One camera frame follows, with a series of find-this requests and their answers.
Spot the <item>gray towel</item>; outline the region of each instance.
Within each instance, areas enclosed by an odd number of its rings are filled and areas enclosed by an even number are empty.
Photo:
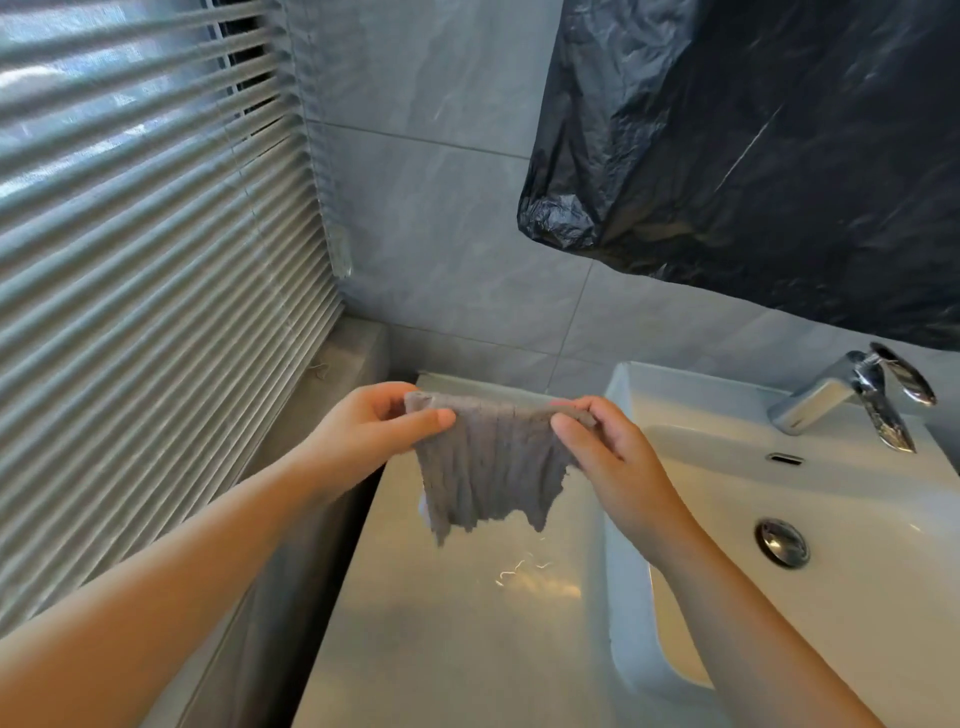
[[[523,511],[542,531],[564,489],[566,468],[575,462],[550,429],[551,416],[564,412],[596,428],[588,412],[563,405],[533,409],[429,392],[411,392],[405,404],[407,412],[432,407],[457,413],[451,429],[415,447],[430,526],[440,546],[451,525],[470,532],[478,521],[501,521],[514,511]]]

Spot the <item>chrome faucet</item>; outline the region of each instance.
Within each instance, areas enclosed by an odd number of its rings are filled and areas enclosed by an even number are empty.
[[[893,449],[916,452],[902,417],[887,399],[883,364],[913,401],[932,406],[937,396],[924,376],[889,347],[876,341],[870,352],[847,352],[813,381],[767,410],[770,422],[788,435],[799,435],[831,409],[856,395],[880,439]]]

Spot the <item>person's left hand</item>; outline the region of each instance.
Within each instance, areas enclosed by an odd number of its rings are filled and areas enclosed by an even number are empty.
[[[339,496],[393,455],[456,421],[451,409],[404,414],[403,396],[415,391],[417,387],[402,381],[353,390],[288,457],[331,498]]]

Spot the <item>sink basin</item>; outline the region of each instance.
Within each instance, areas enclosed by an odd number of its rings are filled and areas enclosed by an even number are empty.
[[[853,404],[790,437],[765,414],[780,396],[641,364],[619,365],[608,390],[710,537],[880,719],[957,725],[960,477],[917,418],[904,417],[916,454],[884,446]],[[803,535],[805,567],[788,570],[763,553],[755,528],[768,518]],[[621,677],[678,700],[712,700],[666,581],[609,520],[605,535]]]

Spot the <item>black garbage bag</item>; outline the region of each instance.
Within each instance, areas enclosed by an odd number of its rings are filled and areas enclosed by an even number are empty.
[[[960,350],[960,3],[566,0],[545,245]]]

